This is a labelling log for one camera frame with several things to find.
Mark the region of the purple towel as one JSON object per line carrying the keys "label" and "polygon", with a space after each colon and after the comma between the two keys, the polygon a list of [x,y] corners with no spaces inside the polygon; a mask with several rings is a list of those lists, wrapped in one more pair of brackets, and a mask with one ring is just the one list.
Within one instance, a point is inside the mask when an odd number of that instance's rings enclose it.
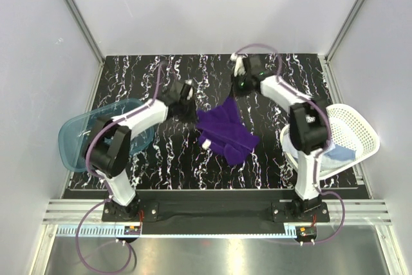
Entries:
{"label": "purple towel", "polygon": [[260,142],[242,123],[234,97],[208,111],[198,110],[199,145],[225,158],[230,166],[244,163]]}

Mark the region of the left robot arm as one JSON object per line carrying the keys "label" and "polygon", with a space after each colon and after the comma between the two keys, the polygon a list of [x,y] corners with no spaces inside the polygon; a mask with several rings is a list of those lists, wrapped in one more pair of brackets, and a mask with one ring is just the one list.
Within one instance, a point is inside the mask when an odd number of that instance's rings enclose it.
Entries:
{"label": "left robot arm", "polygon": [[126,172],[131,142],[147,129],[176,118],[196,120],[195,88],[192,80],[173,83],[154,99],[117,117],[99,117],[83,150],[86,170],[99,178],[109,192],[116,212],[126,221],[139,212],[139,199]]}

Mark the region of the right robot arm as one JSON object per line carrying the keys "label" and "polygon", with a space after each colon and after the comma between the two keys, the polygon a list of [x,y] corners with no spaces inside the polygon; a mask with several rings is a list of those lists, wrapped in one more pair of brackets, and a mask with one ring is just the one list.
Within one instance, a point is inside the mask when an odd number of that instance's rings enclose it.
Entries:
{"label": "right robot arm", "polygon": [[266,70],[258,56],[233,53],[230,59],[234,62],[231,73],[234,95],[257,92],[288,113],[289,137],[298,158],[294,187],[297,197],[290,202],[289,210],[296,219],[307,221],[322,203],[321,159],[332,139],[326,102],[312,99],[289,85],[278,72]]}

